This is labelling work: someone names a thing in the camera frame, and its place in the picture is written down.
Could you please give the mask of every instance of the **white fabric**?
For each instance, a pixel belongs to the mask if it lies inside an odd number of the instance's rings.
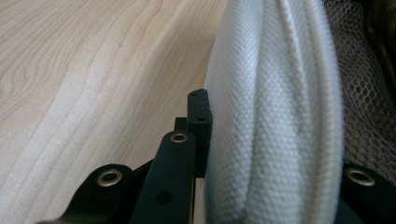
[[[209,223],[330,223],[343,151],[320,1],[229,1],[209,63]]]

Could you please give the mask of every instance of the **gray woven fabric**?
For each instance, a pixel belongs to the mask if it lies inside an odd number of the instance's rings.
[[[364,33],[361,4],[324,1],[340,67],[345,111],[345,161],[396,184],[396,107]]]
[[[206,78],[209,223],[331,223],[343,150],[321,1],[229,1]]]

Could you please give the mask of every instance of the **screw hole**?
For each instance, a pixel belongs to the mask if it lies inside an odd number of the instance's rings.
[[[168,191],[163,191],[155,196],[155,202],[159,205],[167,205],[172,202],[173,196]]]
[[[175,133],[171,136],[171,140],[176,143],[185,142],[187,139],[189,139],[189,137],[184,133]]]
[[[96,182],[100,187],[110,187],[116,185],[122,179],[122,173],[116,169],[103,171]]]
[[[346,177],[357,184],[367,187],[371,187],[375,184],[375,180],[370,175],[358,169],[347,169]]]

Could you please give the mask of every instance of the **metal grommet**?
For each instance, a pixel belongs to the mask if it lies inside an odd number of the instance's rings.
[[[110,187],[116,185],[122,179],[122,173],[116,169],[103,171],[97,179],[97,184],[100,187]]]
[[[189,137],[184,133],[175,133],[171,136],[171,140],[176,143],[182,143],[187,141]]]
[[[346,170],[346,177],[348,177],[353,182],[371,187],[375,184],[375,180],[370,176],[358,169],[347,169]]]

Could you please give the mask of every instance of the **light wooden table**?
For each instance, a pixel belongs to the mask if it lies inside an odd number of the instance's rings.
[[[204,86],[224,5],[1,1],[0,223],[56,218],[94,169],[152,159]]]

